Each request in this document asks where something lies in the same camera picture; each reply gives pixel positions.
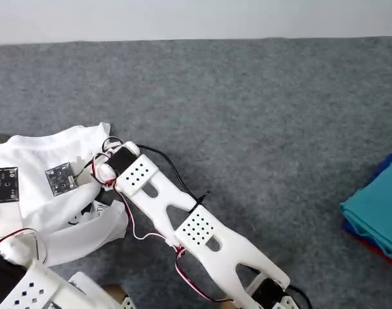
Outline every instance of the black circuit board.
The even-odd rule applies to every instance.
[[[18,167],[0,169],[0,203],[19,201]]]
[[[47,170],[46,176],[54,196],[77,188],[69,162]]]

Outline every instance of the white cloth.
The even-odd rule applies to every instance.
[[[81,170],[95,153],[101,151],[109,131],[110,125],[106,123],[95,127],[75,126],[50,136],[13,136],[1,144],[0,167],[18,167],[19,202],[0,203],[0,237],[22,227],[31,227],[51,246],[60,243],[60,239],[71,244],[75,236],[79,246],[85,238],[85,246],[78,247],[76,254],[70,254],[75,248],[71,245],[56,248],[47,245],[48,255],[50,251],[54,254],[51,257],[54,265],[80,258],[108,241],[124,237],[126,215],[117,207],[109,208],[105,216],[92,217],[69,228],[68,222],[95,199],[100,185],[91,179],[79,184],[77,189],[54,197],[45,175],[46,170],[66,162],[77,163]]]
[[[91,211],[77,219],[76,225],[42,236],[47,266],[82,258],[126,234],[128,216],[119,201],[113,201],[110,207],[94,201]]]

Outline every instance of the white plastic part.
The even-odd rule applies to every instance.
[[[258,269],[283,290],[290,284],[289,277],[247,238],[224,226],[201,205],[180,225],[176,236],[214,282],[242,308],[259,308],[259,305],[243,288],[236,273],[238,264]],[[220,244],[218,251],[206,246],[212,237]]]
[[[75,274],[69,283],[34,259],[0,309],[55,308],[51,304],[62,309],[123,308],[83,273]]]
[[[43,309],[53,302],[61,308],[94,308],[81,291],[33,260],[25,276],[0,304],[0,309]]]
[[[150,183],[157,196],[151,197],[143,187]],[[141,155],[116,182],[116,189],[125,194],[151,219],[155,229],[166,237],[169,245],[185,247],[205,267],[214,282],[244,309],[261,308],[246,292],[236,273],[238,264],[258,269],[264,277],[272,278],[283,290],[290,279],[247,238],[224,226],[205,207],[199,205],[174,231],[167,215],[167,207],[190,211],[196,201],[181,192],[146,155]],[[211,237],[220,243],[213,251],[206,243]]]
[[[7,261],[24,267],[29,266],[33,258],[31,250],[15,237],[0,243],[0,255]]]
[[[128,296],[123,300],[123,303],[121,304],[121,307],[123,307],[123,309],[136,309],[137,308],[134,305],[134,303],[131,300],[131,298],[128,297]]]
[[[143,186],[150,183],[158,195],[150,197]],[[167,207],[190,211],[196,201],[187,193],[179,190],[150,160],[142,154],[118,178],[116,189],[124,193],[144,214],[150,218],[154,227],[167,239],[167,244],[178,246],[180,242],[167,215]]]
[[[276,309],[299,309],[299,307],[296,305],[293,298],[290,296],[284,296],[281,299],[279,308],[276,307]]]
[[[128,141],[123,146],[134,153],[136,156],[140,156],[140,148],[138,148],[137,145],[133,142]]]

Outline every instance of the stack of folded clothes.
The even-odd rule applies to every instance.
[[[341,211],[343,229],[392,263],[392,153]]]

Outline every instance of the white 3d-printed bracket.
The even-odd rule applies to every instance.
[[[158,192],[150,197],[143,187],[150,183]],[[141,155],[118,178],[116,189],[125,194],[148,216],[155,229],[167,238],[169,245],[182,245],[205,267],[214,282],[236,304],[245,309],[261,308],[245,291],[236,273],[238,264],[261,271],[279,283],[283,290],[290,284],[288,276],[242,235],[224,226],[205,207],[199,205],[174,230],[167,215],[172,205],[190,211],[196,201],[179,190],[148,157]],[[206,243],[211,237],[220,244],[213,251]]]
[[[157,196],[150,197],[143,187],[150,183],[156,190]],[[190,211],[196,201],[187,193],[179,190],[150,160],[142,154],[118,178],[116,190],[125,194],[144,214],[150,218],[154,227],[172,246],[180,245],[170,219],[167,215],[168,206],[174,206]]]

